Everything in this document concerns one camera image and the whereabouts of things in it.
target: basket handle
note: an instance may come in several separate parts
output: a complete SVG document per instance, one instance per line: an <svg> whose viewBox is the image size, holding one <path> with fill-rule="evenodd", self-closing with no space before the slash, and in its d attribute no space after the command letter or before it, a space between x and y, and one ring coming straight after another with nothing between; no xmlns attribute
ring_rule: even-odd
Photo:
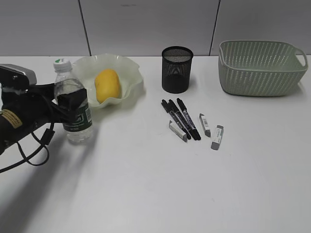
<svg viewBox="0 0 311 233"><path fill-rule="evenodd" d="M224 52L223 52L223 49L219 46L219 60L220 60L220 63L222 64L222 66L224 65L224 62L223 62L223 57L224 57Z"/></svg>
<svg viewBox="0 0 311 233"><path fill-rule="evenodd" d="M305 59L305 65L303 66L303 68L308 68L308 60L307 60L306 54L299 48L295 48L295 49L296 49L296 52L299 52L301 55L303 55Z"/></svg>

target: white bottle cap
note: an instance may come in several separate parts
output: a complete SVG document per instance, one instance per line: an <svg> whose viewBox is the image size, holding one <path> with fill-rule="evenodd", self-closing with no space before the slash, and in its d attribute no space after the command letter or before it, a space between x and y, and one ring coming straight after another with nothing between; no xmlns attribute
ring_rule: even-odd
<svg viewBox="0 0 311 233"><path fill-rule="evenodd" d="M53 65L56 72L68 72L72 69L71 62L68 59L58 59Z"/></svg>

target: water bottle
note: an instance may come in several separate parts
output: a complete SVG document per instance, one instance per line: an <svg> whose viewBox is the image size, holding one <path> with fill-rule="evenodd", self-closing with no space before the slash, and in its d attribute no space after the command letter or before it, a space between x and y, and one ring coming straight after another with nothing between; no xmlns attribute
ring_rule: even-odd
<svg viewBox="0 0 311 233"><path fill-rule="evenodd" d="M71 63L67 59L58 59L54 62L55 72L57 73L54 88L54 97L62 94L69 94L78 91L84 86L71 72ZM76 120L71 124L63 124L67 132L67 138L74 144L81 143L93 134L92 118L88 108L87 98L82 102L77 110Z"/></svg>

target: green label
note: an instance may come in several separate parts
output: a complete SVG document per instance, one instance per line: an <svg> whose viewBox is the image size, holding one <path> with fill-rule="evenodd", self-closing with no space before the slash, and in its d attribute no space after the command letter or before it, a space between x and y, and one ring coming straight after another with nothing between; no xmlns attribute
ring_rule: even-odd
<svg viewBox="0 0 311 233"><path fill-rule="evenodd" d="M76 121L72 124L63 124L64 129L69 132L78 132L92 125L91 112L88 103L77 110Z"/></svg>

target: black marker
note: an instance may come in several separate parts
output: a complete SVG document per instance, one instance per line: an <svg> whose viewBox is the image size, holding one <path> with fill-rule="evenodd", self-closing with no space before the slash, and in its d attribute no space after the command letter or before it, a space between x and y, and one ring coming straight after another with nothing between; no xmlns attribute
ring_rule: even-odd
<svg viewBox="0 0 311 233"><path fill-rule="evenodd" d="M172 110L174 111L177 118L182 122L182 124L185 126L187 131L191 134L193 139L196 138L195 133L193 132L191 126L187 123L186 119L183 117L179 109L177 108L176 104L173 102L173 100L169 100L169 104L171 105Z"/></svg>
<svg viewBox="0 0 311 233"><path fill-rule="evenodd" d="M177 99L177 103L178 103L178 105L179 105L179 107L180 107L180 110L183 112L185 118L187 119L188 124L191 125L191 127L192 127L192 129L193 129L193 132L195 133L195 136L196 136L196 137L193 137L194 140L201 140L201 136L199 135L198 130L196 129L196 127L195 127L195 125L194 125L194 123L193 123L191 117L189 116L189 113L187 112L187 108L186 108L186 106L184 105L183 101L182 101L180 98L178 98L178 99Z"/></svg>
<svg viewBox="0 0 311 233"><path fill-rule="evenodd" d="M186 128L183 126L183 124L178 120L178 118L175 116L174 111L172 110L171 106L165 101L162 100L162 106L165 109L165 111L171 115L171 117L173 118L173 120L176 122L176 124L178 125L178 127L184 131L187 135L187 139L191 139L190 134L188 133L188 131L186 130Z"/></svg>

